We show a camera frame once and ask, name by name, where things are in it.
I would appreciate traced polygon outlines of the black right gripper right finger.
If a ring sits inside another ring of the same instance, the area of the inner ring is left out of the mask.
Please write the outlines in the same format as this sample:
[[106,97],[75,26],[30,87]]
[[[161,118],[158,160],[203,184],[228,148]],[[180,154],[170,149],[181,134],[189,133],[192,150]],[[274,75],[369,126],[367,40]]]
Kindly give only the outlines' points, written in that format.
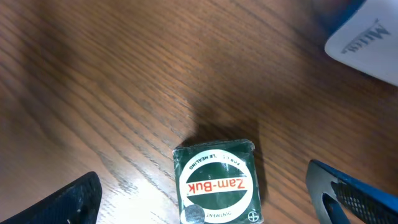
[[397,223],[397,197],[318,160],[308,163],[306,186],[320,223],[349,223],[344,209],[363,223]]

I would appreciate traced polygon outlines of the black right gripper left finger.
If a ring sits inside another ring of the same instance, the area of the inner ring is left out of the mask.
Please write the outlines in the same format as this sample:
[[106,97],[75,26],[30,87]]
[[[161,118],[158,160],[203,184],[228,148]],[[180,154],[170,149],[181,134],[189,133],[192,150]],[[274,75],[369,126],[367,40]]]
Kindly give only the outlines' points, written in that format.
[[102,186],[96,172],[88,172],[1,224],[95,224]]

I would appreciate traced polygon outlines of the dark green round packet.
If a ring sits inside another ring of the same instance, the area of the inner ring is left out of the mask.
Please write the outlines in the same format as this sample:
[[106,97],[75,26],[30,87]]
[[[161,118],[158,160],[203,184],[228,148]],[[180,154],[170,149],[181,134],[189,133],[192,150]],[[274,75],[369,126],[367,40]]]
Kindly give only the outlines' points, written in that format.
[[247,139],[175,148],[180,222],[262,223],[254,149]]

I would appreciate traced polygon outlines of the white barcode scanner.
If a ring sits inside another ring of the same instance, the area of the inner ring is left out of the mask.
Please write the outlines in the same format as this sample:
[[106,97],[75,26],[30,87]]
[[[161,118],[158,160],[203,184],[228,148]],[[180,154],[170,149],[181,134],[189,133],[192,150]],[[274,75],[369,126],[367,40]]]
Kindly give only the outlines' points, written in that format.
[[348,4],[325,52],[360,72],[397,85],[397,0]]

